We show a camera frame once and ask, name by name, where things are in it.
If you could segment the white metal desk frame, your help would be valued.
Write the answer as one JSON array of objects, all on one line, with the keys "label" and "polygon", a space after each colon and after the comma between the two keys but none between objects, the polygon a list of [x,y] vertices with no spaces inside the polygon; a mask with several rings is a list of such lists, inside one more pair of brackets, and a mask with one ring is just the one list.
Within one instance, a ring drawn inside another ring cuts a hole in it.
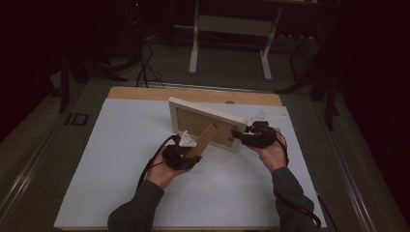
[{"label": "white metal desk frame", "polygon": [[196,74],[198,63],[198,35],[200,31],[218,32],[247,36],[258,36],[266,39],[265,46],[259,51],[261,67],[266,81],[273,79],[268,55],[272,42],[278,30],[278,24],[283,10],[287,6],[317,6],[318,0],[262,0],[276,4],[272,20],[256,20],[239,17],[202,14],[199,10],[200,0],[194,0],[193,39],[190,53],[189,74]]}]

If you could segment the person's left hand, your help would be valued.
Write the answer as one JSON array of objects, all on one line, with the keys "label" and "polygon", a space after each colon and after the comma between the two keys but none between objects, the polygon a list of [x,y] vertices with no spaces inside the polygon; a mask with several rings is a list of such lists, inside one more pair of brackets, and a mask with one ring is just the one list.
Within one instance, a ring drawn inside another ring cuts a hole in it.
[{"label": "person's left hand", "polygon": [[175,170],[169,167],[165,163],[162,153],[159,152],[147,171],[146,180],[156,184],[162,189],[165,189],[174,178],[184,173],[187,173],[187,170]]}]

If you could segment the person's right hand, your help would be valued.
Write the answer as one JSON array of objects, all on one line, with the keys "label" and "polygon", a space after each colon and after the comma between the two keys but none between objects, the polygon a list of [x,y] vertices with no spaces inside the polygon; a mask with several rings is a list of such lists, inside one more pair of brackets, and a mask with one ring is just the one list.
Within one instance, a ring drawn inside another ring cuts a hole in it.
[{"label": "person's right hand", "polygon": [[277,140],[266,148],[250,147],[251,150],[258,154],[261,161],[271,173],[288,164],[287,144],[279,128],[276,128],[276,137]]}]

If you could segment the metal floor strip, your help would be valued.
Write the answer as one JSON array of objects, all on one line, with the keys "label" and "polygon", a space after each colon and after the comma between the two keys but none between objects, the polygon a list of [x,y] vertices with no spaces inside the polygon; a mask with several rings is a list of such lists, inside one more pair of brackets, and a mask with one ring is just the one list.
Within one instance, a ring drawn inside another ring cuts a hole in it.
[{"label": "metal floor strip", "polygon": [[243,92],[243,93],[274,94],[273,91],[264,91],[264,90],[248,90],[248,89],[238,89],[238,88],[228,88],[228,87],[214,87],[214,86],[201,86],[201,85],[175,84],[175,83],[159,83],[159,82],[148,82],[148,87],[163,88],[163,89],[229,91],[229,92]]}]

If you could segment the wooden picture frame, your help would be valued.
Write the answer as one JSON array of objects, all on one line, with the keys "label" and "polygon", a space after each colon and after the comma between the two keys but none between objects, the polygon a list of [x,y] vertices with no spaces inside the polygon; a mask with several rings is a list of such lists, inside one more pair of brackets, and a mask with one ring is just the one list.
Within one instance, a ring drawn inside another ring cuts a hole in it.
[{"label": "wooden picture frame", "polygon": [[232,131],[244,132],[247,119],[174,97],[170,97],[168,103],[174,132],[187,131],[191,137],[198,138],[213,124],[218,131],[211,144],[230,152],[238,151],[239,140],[233,137]]}]

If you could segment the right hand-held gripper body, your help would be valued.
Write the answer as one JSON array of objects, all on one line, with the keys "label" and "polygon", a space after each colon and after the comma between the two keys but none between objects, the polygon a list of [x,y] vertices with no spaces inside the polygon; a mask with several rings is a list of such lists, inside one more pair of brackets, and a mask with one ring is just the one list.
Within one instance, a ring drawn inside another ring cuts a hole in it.
[{"label": "right hand-held gripper body", "polygon": [[281,118],[280,114],[261,110],[251,118],[251,124],[243,133],[243,144],[254,148],[266,148],[277,142],[282,149],[287,148],[283,135],[269,125],[269,121]]}]

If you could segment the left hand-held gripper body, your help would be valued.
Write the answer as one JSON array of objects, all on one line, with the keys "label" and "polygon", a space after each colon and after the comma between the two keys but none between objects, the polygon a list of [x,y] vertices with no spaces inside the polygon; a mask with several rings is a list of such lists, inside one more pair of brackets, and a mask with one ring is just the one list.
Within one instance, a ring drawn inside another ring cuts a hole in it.
[{"label": "left hand-held gripper body", "polygon": [[173,145],[167,145],[162,152],[165,163],[175,170],[192,169],[194,165],[190,162],[188,153],[196,147],[197,143],[188,135],[185,130],[180,134],[171,136]]}]

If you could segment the black metal stand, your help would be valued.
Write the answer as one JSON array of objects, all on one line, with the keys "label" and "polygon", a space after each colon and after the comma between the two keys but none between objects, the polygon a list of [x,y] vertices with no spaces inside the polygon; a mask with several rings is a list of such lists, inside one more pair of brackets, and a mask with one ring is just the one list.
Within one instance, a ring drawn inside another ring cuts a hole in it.
[{"label": "black metal stand", "polygon": [[284,89],[276,90],[276,93],[290,94],[304,86],[313,84],[314,87],[309,96],[315,102],[326,98],[324,120],[328,130],[333,131],[333,116],[337,113],[335,99],[339,72],[331,72],[326,65],[325,50],[329,45],[329,37],[330,32],[322,37],[315,37],[319,48],[305,72],[301,74],[295,84]]},{"label": "black metal stand", "polygon": [[88,80],[88,74],[85,68],[89,67],[93,70],[98,71],[104,77],[109,78],[111,80],[126,81],[125,78],[120,77],[116,74],[116,72],[130,68],[131,66],[132,62],[128,61],[118,66],[105,67],[99,64],[97,61],[87,57],[86,55],[80,52],[66,52],[61,59],[60,87],[56,92],[57,96],[60,98],[59,113],[63,113],[70,102],[70,73],[72,73],[73,76],[77,78],[78,82],[85,83]]}]

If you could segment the metal floor rail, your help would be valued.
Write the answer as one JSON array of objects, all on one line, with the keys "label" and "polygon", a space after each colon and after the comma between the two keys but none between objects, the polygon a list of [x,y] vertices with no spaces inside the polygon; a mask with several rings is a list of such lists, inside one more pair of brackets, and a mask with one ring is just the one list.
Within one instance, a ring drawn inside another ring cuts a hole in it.
[{"label": "metal floor rail", "polygon": [[40,144],[35,148],[30,159],[18,173],[11,188],[7,191],[7,194],[0,203],[0,224],[6,221],[6,218],[15,208],[15,205],[18,203],[20,197],[30,185],[37,167],[43,159],[44,152],[49,146],[54,134],[59,131],[59,128],[60,125],[55,124],[47,130],[45,136],[42,138]]},{"label": "metal floor rail", "polygon": [[336,154],[337,166],[341,175],[342,182],[345,185],[352,207],[355,211],[356,218],[363,232],[376,232],[374,223],[368,213],[366,203],[356,184],[348,163],[344,158],[341,147],[337,144],[336,137],[331,131],[327,131],[327,136],[331,141],[333,150]]}]

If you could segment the black floor socket plate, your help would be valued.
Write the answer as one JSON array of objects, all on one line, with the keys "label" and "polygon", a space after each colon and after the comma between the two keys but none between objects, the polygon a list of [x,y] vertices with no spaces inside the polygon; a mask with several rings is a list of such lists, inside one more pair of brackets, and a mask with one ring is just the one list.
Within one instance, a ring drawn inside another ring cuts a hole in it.
[{"label": "black floor socket plate", "polygon": [[88,122],[88,119],[88,114],[71,113],[66,121],[66,126],[85,126]]}]

